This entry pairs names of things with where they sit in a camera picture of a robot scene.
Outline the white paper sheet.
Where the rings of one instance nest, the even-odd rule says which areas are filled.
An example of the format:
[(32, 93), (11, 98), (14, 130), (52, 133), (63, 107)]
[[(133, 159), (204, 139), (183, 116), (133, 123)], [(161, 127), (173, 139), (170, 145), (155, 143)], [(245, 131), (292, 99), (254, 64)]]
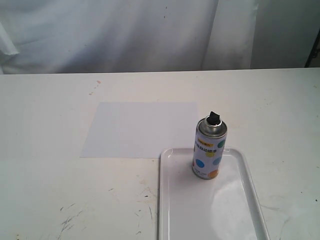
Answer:
[(198, 119), (194, 102), (101, 102), (80, 156), (151, 159), (192, 148)]

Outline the black metal stand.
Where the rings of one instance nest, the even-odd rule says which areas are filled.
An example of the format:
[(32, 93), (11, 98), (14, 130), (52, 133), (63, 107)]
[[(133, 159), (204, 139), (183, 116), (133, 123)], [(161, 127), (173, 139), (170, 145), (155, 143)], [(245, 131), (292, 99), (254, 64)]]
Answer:
[(312, 61), (320, 56), (320, 28), (317, 29), (316, 36), (306, 50), (303, 52), (303, 67), (310, 68)]

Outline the white backdrop curtain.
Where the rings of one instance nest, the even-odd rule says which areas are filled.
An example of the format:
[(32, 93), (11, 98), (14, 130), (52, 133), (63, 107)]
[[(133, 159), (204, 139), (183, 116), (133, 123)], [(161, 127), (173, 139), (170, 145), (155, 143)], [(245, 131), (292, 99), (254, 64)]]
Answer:
[(300, 68), (317, 0), (3, 0), (2, 74)]

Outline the spray can with dots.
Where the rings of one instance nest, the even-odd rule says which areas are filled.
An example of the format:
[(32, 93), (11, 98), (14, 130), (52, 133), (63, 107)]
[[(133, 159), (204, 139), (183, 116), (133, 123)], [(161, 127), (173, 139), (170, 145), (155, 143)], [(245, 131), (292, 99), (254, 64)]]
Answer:
[(196, 176), (211, 180), (218, 175), (227, 134), (226, 123), (213, 111), (197, 123), (192, 158)]

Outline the white rectangular plastic tray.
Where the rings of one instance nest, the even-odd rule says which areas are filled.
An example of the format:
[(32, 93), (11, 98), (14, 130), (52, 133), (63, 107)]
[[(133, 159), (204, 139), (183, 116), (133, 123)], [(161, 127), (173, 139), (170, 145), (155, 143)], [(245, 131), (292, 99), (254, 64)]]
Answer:
[(160, 156), (158, 239), (269, 239), (244, 155), (226, 148), (210, 180), (194, 174), (192, 156), (190, 148), (170, 148)]

